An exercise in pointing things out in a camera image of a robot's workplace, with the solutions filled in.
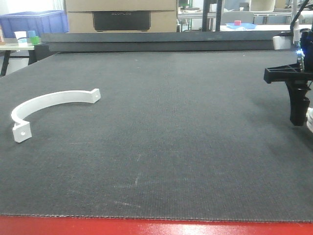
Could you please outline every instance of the blue plastic crate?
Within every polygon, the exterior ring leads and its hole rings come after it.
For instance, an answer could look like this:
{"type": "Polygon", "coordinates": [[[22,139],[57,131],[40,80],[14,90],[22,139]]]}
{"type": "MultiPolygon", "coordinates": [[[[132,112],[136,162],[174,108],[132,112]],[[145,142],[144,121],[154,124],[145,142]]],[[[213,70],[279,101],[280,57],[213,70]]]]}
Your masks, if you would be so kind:
{"type": "Polygon", "coordinates": [[[1,15],[0,24],[5,38],[15,38],[15,31],[35,30],[39,37],[42,33],[68,32],[67,16],[63,10],[1,15]]]}

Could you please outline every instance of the chair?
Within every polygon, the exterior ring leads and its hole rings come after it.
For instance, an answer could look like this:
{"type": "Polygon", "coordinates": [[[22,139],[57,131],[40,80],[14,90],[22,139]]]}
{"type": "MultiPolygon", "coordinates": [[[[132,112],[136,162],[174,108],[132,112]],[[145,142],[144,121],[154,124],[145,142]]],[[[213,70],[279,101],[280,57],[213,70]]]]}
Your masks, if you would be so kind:
{"type": "Polygon", "coordinates": [[[251,11],[226,11],[222,14],[221,24],[241,21],[242,23],[253,23],[254,14],[251,11]]]}

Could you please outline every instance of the table leg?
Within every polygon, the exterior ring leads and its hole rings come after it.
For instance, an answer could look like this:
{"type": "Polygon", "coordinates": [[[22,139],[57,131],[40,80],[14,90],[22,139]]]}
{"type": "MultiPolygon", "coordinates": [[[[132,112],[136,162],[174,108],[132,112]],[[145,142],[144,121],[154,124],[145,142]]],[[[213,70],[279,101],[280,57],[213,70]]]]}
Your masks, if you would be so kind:
{"type": "Polygon", "coordinates": [[[29,50],[28,54],[29,54],[28,65],[37,62],[35,50],[29,50]]]}
{"type": "Polygon", "coordinates": [[[10,50],[6,50],[4,52],[4,59],[3,59],[3,63],[2,63],[0,77],[3,77],[6,75],[6,70],[7,70],[8,65],[9,65],[10,54],[11,54],[10,50]]]}

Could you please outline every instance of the white cup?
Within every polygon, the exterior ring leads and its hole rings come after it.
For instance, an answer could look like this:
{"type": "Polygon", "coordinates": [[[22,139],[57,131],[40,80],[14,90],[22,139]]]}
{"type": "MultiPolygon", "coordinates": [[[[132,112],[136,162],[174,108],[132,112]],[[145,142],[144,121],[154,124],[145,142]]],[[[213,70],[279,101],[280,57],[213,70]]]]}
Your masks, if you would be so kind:
{"type": "Polygon", "coordinates": [[[25,47],[28,45],[27,37],[26,37],[26,31],[17,31],[14,33],[15,33],[15,37],[18,40],[20,47],[25,47]]]}
{"type": "Polygon", "coordinates": [[[275,36],[273,37],[274,49],[290,49],[292,44],[291,36],[275,36]]]}

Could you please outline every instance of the blue tray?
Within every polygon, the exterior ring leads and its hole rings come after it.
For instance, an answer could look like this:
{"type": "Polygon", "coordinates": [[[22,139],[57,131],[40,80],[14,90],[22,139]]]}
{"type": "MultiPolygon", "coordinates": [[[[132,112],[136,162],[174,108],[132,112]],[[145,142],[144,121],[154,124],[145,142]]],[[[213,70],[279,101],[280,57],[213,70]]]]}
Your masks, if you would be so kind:
{"type": "Polygon", "coordinates": [[[231,29],[237,29],[240,27],[246,28],[246,29],[255,29],[256,24],[252,24],[252,23],[241,23],[241,25],[235,25],[234,23],[227,23],[226,24],[228,28],[231,29]]]}

